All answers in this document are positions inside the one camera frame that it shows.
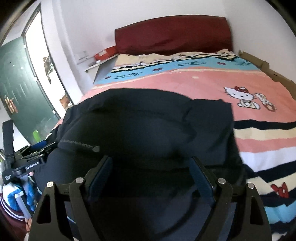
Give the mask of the dark navy padded jacket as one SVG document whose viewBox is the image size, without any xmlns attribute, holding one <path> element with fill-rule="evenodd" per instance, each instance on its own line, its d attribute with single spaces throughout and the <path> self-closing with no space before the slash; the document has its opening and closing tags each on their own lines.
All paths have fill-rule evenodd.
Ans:
<svg viewBox="0 0 296 241">
<path fill-rule="evenodd" d="M 108 161 L 87 197 L 101 240 L 194 240 L 210 208 L 190 170 L 197 157 L 218 178 L 245 181 L 231 104 L 154 89 L 111 89 L 70 108 L 34 178 L 67 184 Z"/>
</svg>

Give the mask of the dark green door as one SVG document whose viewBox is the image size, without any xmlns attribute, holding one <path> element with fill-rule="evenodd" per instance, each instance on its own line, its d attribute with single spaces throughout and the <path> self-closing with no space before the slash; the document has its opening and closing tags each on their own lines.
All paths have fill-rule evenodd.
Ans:
<svg viewBox="0 0 296 241">
<path fill-rule="evenodd" d="M 30 144 L 36 143 L 34 130 L 44 140 L 59 120 L 33 73 L 23 37 L 1 46 L 1 101 Z"/>
</svg>

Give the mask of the pink Hello Kitty blanket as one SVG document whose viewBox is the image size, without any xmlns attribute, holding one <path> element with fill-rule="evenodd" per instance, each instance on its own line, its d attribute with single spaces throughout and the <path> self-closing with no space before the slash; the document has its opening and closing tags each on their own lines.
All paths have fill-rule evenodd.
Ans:
<svg viewBox="0 0 296 241">
<path fill-rule="evenodd" d="M 295 239 L 295 100 L 232 52 L 120 54 L 102 84 L 81 101 L 111 89 L 154 89 L 231 104 L 245 181 L 255 185 L 271 240 Z"/>
</svg>

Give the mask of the white bedside shelf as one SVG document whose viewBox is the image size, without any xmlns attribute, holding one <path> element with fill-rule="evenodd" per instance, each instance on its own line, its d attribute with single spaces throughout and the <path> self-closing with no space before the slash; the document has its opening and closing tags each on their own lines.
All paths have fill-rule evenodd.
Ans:
<svg viewBox="0 0 296 241">
<path fill-rule="evenodd" d="M 115 54 L 114 56 L 100 61 L 99 63 L 95 63 L 94 65 L 89 66 L 87 69 L 85 69 L 85 72 L 89 75 L 93 83 L 107 76 L 107 74 L 115 66 L 117 57 L 118 54 Z"/>
</svg>

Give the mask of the red box on shelf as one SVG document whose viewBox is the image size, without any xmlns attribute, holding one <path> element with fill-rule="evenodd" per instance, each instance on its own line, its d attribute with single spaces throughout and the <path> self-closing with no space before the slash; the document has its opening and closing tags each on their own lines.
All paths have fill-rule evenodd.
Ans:
<svg viewBox="0 0 296 241">
<path fill-rule="evenodd" d="M 103 61 L 106 60 L 118 53 L 116 46 L 111 46 L 109 48 L 106 48 L 99 53 L 94 55 L 94 58 L 96 61 Z"/>
</svg>

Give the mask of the brown cardboard strip by bed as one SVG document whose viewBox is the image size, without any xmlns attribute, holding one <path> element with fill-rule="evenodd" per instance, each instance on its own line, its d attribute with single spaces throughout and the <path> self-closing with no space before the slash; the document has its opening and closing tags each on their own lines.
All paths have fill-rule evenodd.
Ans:
<svg viewBox="0 0 296 241">
<path fill-rule="evenodd" d="M 274 70 L 270 69 L 269 63 L 263 61 L 247 52 L 239 50 L 238 55 L 240 58 L 245 59 L 259 68 L 263 73 L 268 75 L 274 82 L 281 83 L 291 94 L 292 98 L 296 100 L 296 85 L 295 83 L 281 75 L 280 73 L 275 72 Z"/>
</svg>

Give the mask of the dark red headboard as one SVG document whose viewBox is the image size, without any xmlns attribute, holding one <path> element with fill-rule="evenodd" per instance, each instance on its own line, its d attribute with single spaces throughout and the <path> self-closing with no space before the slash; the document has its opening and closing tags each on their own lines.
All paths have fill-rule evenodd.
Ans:
<svg viewBox="0 0 296 241">
<path fill-rule="evenodd" d="M 226 18 L 207 15 L 165 16 L 130 24 L 115 30 L 115 43 L 120 54 L 130 55 L 233 50 Z"/>
</svg>

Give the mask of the white wall switch plate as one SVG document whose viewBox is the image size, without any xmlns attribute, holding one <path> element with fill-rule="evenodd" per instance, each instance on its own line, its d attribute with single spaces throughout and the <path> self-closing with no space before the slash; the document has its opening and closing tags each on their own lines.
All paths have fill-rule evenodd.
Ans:
<svg viewBox="0 0 296 241">
<path fill-rule="evenodd" d="M 88 58 L 88 52 L 86 50 L 77 53 L 77 61 L 84 61 Z"/>
</svg>

